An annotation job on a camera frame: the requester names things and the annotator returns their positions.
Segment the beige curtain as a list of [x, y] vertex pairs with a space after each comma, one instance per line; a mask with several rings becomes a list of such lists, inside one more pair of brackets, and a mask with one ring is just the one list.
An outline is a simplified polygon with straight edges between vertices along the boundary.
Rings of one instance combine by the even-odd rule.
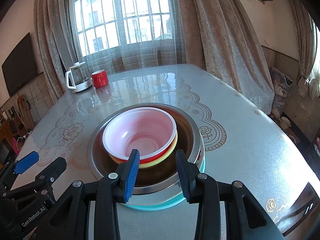
[[54, 102], [67, 91], [65, 73], [81, 60], [76, 51], [68, 0], [35, 0], [36, 47], [49, 94]]
[[178, 0], [178, 5], [187, 62], [270, 114], [275, 96], [270, 72], [240, 0]]

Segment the red plastic bowl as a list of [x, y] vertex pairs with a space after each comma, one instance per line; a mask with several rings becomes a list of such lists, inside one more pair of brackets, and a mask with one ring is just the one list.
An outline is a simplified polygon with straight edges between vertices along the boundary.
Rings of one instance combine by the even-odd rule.
[[125, 153], [125, 146], [132, 142], [135, 136], [155, 137], [162, 146], [157, 152], [153, 152], [157, 154], [170, 145], [176, 130], [176, 122], [168, 112], [155, 107], [138, 107], [114, 117], [103, 131], [102, 142], [111, 156], [127, 161], [132, 150], [137, 149]]

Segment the stainless steel bowl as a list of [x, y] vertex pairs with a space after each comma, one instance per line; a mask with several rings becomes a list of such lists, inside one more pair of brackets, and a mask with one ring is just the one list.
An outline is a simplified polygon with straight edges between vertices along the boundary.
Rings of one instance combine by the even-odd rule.
[[104, 129], [118, 115], [139, 107], [153, 107], [166, 111], [175, 120], [177, 129], [177, 138], [167, 153], [149, 163], [140, 164], [133, 194], [145, 195], [168, 189], [176, 184], [178, 182], [175, 162], [176, 151], [182, 150], [187, 161], [195, 164], [201, 158], [203, 142], [196, 122], [188, 113], [175, 106], [163, 103], [141, 103], [125, 107], [104, 119], [90, 137], [87, 159], [89, 168], [97, 180], [116, 172], [120, 163], [103, 146]]

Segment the turquoise plate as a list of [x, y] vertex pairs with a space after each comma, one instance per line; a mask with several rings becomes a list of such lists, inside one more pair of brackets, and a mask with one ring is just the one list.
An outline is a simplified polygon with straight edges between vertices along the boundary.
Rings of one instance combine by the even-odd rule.
[[180, 181], [178, 180], [174, 185], [155, 193], [132, 195], [130, 200], [123, 205], [139, 211], [159, 211], [180, 204], [184, 200]]

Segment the glass electric kettle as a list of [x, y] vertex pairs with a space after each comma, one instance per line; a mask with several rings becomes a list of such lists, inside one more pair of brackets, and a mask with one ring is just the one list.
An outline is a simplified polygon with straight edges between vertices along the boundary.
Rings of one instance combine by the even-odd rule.
[[93, 83], [86, 62], [76, 62], [65, 73], [66, 86], [75, 93], [90, 88]]

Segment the wooden cabinet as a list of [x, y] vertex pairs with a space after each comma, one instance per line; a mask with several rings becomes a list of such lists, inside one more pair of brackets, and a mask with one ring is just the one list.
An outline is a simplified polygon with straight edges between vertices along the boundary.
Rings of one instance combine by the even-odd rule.
[[4, 117], [1, 118], [1, 143], [3, 142], [6, 142], [10, 146], [9, 149], [13, 150], [16, 155], [19, 154], [17, 140], [13, 136], [9, 122]]

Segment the right beige curtain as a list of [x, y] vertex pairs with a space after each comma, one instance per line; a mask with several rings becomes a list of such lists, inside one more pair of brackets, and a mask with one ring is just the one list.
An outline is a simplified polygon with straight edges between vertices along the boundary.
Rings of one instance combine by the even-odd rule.
[[240, 0], [178, 0], [178, 5], [187, 62], [270, 114], [275, 96], [270, 72]]

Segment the wicker chair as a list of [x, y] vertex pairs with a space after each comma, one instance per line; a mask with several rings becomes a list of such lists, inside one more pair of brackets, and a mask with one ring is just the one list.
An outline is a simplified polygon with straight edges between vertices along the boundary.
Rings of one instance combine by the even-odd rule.
[[19, 96], [17, 99], [19, 116], [27, 129], [33, 130], [35, 123], [31, 114], [31, 106], [24, 96]]

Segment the wall television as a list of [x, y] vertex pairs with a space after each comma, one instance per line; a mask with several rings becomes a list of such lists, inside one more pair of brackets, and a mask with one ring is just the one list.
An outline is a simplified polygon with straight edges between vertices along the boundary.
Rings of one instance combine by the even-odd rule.
[[20, 40], [5, 59], [2, 72], [9, 96], [13, 96], [38, 75], [30, 33]]

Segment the left beige curtain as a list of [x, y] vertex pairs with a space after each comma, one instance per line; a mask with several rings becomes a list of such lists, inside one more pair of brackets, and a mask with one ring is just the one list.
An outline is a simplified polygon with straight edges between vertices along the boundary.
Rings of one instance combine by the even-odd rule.
[[81, 60], [76, 51], [68, 0], [35, 0], [36, 47], [49, 94], [54, 102], [67, 91], [65, 73]]

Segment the red mug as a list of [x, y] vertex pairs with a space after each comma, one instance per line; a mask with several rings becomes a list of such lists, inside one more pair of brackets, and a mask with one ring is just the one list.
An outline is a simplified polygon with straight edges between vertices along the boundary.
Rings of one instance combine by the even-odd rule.
[[93, 72], [91, 78], [95, 88], [102, 88], [108, 84], [107, 73], [104, 69]]

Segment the sheer white curtain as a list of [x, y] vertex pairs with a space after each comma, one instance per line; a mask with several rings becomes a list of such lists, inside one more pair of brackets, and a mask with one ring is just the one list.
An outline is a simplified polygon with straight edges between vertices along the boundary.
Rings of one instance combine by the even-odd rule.
[[186, 62], [178, 0], [65, 0], [76, 56], [108, 74]]

